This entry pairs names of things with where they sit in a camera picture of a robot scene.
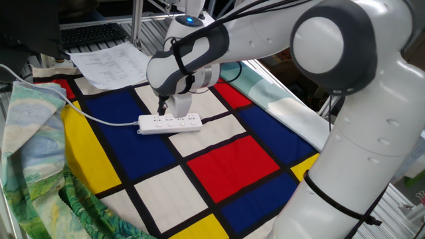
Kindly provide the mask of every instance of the white cable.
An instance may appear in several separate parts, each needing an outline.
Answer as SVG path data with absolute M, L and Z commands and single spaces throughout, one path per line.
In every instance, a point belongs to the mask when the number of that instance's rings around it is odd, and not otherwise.
M 23 80 L 21 77 L 19 77 L 17 74 L 15 74 L 9 67 L 5 66 L 4 64 L 0 64 L 0 67 L 3 67 L 7 71 L 9 71 L 20 82 L 26 83 L 26 84 L 28 84 L 30 86 L 34 86 L 34 87 L 37 87 L 37 88 L 52 90 L 52 91 L 58 93 L 66 102 L 68 102 L 68 104 L 74 110 L 76 110 L 78 113 L 82 114 L 83 116 L 86 116 L 87 118 L 89 118 L 91 120 L 94 120 L 94 121 L 99 122 L 99 123 L 102 123 L 102 124 L 110 125 L 110 126 L 129 126 L 129 125 L 137 125 L 139 123 L 137 121 L 135 121 L 133 123 L 108 123 L 108 122 L 105 122 L 103 120 L 96 119 L 95 117 L 89 116 L 88 114 L 86 114 L 86 113 L 82 112 L 81 110 L 79 110 L 70 100 L 68 100 L 68 98 L 66 96 L 64 96 L 58 90 L 55 90 L 53 88 L 49 88 L 49 87 L 46 87 L 46 86 L 40 86 L 40 85 L 37 85 L 37 84 L 33 84 L 33 83 L 30 83 L 30 82 L 27 82 L 27 81 Z

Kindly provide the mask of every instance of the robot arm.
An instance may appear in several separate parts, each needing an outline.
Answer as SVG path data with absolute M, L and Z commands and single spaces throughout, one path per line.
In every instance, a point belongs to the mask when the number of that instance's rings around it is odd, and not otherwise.
M 219 20 L 207 27 L 194 17 L 178 17 L 170 26 L 173 34 L 167 34 L 167 38 L 185 38 L 169 50 L 153 55 L 147 69 L 149 83 L 160 96 L 173 96 L 187 87 L 182 67 L 187 72 L 196 72 L 208 65 L 261 58 L 279 52 L 290 45 L 292 28 L 301 14 L 320 1 L 288 1 L 293 3 L 285 4 L 285 7 L 291 6 L 287 9 L 242 17 L 224 24 Z M 244 8 L 247 10 L 242 13 L 277 3 L 282 0 L 245 1 L 221 21 Z M 194 87 L 190 89 L 202 86 L 200 81 L 203 80 L 195 77 Z
M 347 96 L 309 178 L 338 204 L 364 214 L 425 127 L 425 73 L 400 54 L 413 32 L 406 1 L 246 0 L 209 26 L 176 18 L 169 30 L 176 41 L 153 56 L 147 78 L 169 106 L 184 103 L 172 111 L 180 117 L 189 110 L 189 90 L 215 83 L 204 84 L 206 67 L 291 46 L 304 75 Z M 302 181 L 268 239 L 340 239 L 356 223 Z
M 188 16 L 198 17 L 204 8 L 205 0 L 180 0 L 174 3 L 179 11 L 186 13 Z

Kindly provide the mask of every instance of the white power strip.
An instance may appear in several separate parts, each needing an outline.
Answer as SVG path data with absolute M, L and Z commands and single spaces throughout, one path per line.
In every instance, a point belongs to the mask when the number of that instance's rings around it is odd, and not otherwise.
M 201 130 L 202 121 L 196 113 L 189 113 L 183 118 L 174 118 L 171 114 L 145 115 L 139 116 L 139 127 L 137 133 L 142 135 L 181 133 Z

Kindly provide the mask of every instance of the green fabric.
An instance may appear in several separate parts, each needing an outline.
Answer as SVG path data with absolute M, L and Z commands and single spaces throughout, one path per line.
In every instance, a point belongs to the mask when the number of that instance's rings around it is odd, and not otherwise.
M 66 93 L 57 84 L 45 86 Z M 64 105 L 52 90 L 14 85 L 1 164 L 3 191 L 21 227 L 32 239 L 154 239 L 121 220 L 72 175 L 60 117 Z
M 67 165 L 64 176 L 65 187 L 59 191 L 59 195 L 77 214 L 92 238 L 155 239 L 116 216 L 71 173 Z

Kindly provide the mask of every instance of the mondrian pattern rug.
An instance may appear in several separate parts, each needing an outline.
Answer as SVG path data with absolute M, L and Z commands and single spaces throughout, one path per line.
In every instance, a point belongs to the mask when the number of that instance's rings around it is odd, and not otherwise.
M 35 69 L 34 77 L 60 84 L 75 106 L 104 121 L 156 114 L 147 82 L 105 91 L 77 69 Z M 138 135 L 136 126 L 102 125 L 65 106 L 70 169 L 156 238 L 263 239 L 317 151 L 228 84 L 193 95 L 190 112 L 201 116 L 200 132 Z

